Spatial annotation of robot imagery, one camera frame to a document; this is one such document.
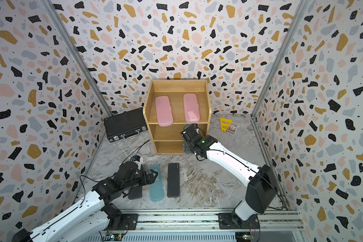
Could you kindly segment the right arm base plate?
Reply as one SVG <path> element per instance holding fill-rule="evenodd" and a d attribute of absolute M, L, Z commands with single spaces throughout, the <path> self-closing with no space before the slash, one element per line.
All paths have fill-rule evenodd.
<path fill-rule="evenodd" d="M 257 214 L 247 220 L 241 220 L 235 213 L 219 213 L 218 222 L 220 229 L 259 229 Z"/>

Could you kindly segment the teal pencil case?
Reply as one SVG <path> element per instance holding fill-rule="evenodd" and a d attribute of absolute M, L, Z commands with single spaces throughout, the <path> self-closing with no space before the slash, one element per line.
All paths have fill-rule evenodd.
<path fill-rule="evenodd" d="M 197 136 L 194 124 L 185 125 L 182 136 L 185 140 L 185 153 L 194 153 L 194 139 Z"/>
<path fill-rule="evenodd" d="M 155 173 L 153 171 L 157 172 L 157 178 L 153 184 L 149 185 L 150 200 L 152 202 L 159 202 L 164 198 L 163 181 L 161 176 L 160 165 L 152 164 L 148 166 L 149 174 L 153 174 L 153 176 L 155 176 Z"/>

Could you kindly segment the pink pencil case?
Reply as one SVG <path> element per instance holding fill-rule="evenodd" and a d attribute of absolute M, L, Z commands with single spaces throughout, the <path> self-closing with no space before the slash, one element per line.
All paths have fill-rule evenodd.
<path fill-rule="evenodd" d="M 157 121 L 161 127 L 173 124 L 173 116 L 168 96 L 158 96 L 155 99 Z"/>
<path fill-rule="evenodd" d="M 183 99 L 186 121 L 191 124 L 199 122 L 200 112 L 196 94 L 187 93 L 183 96 Z"/>

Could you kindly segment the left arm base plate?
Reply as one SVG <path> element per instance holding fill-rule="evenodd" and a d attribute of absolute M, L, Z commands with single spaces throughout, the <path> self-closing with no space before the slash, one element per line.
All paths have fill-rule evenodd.
<path fill-rule="evenodd" d="M 139 214 L 123 213 L 116 215 L 112 219 L 107 218 L 104 214 L 99 220 L 99 231 L 134 231 L 137 227 Z"/>

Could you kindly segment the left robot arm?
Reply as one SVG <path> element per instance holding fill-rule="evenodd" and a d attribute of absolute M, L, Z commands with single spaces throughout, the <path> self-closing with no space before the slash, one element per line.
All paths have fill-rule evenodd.
<path fill-rule="evenodd" d="M 28 231 L 22 229 L 13 242 L 80 242 L 104 230 L 129 230 L 131 226 L 113 201 L 127 197 L 136 187 L 153 184 L 158 172 L 145 171 L 132 161 L 120 165 L 114 175 L 96 183 L 78 202 L 45 224 Z"/>

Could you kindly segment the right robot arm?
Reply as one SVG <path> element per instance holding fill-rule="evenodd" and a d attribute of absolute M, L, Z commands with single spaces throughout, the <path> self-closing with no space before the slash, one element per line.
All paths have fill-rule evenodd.
<path fill-rule="evenodd" d="M 240 227 L 250 217 L 263 214 L 278 197 L 277 181 L 268 165 L 258 166 L 234 154 L 214 137 L 202 137 L 194 126 L 181 131 L 181 136 L 196 158 L 213 161 L 238 178 L 246 195 L 231 213 L 231 223 Z"/>

